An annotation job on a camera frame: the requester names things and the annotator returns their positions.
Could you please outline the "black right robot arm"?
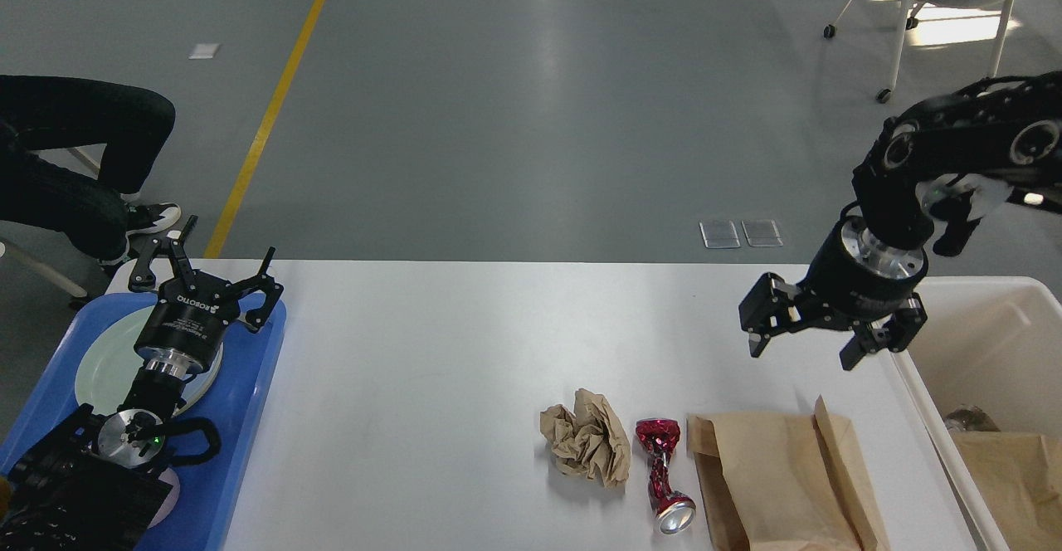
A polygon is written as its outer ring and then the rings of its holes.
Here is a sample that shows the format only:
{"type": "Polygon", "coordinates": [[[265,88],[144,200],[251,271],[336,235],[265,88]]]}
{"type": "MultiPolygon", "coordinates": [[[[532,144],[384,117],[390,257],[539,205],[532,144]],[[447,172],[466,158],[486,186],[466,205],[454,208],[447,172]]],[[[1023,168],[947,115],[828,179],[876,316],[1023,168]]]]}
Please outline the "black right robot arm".
{"type": "Polygon", "coordinates": [[[804,278],[766,272],[739,303],[751,357],[807,329],[852,332],[844,371],[906,349],[927,320],[927,244],[959,256],[1005,203],[1059,213],[1060,117],[1058,71],[986,78],[888,117],[804,278]]]}

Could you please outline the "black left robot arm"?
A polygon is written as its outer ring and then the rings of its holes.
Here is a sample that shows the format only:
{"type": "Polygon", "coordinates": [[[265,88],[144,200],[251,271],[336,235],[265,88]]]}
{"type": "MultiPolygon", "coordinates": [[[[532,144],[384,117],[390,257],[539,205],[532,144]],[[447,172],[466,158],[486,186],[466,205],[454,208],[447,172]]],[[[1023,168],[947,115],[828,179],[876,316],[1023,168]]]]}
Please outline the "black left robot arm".
{"type": "Polygon", "coordinates": [[[2,444],[4,550],[216,550],[280,356],[282,286],[150,236],[78,313],[2,444]]]}

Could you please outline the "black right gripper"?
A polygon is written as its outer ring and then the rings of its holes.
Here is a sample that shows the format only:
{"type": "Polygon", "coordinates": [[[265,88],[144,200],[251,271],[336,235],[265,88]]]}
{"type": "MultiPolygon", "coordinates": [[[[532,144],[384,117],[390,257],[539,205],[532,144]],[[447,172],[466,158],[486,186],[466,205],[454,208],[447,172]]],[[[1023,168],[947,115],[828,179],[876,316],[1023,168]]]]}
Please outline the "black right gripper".
{"type": "Polygon", "coordinates": [[[739,303],[748,352],[760,358],[773,337],[808,325],[852,329],[839,354],[844,371],[868,354],[903,351],[927,321],[915,291],[927,270],[924,249],[888,246],[864,218],[845,217],[835,223],[799,286],[765,272],[739,303]]]}

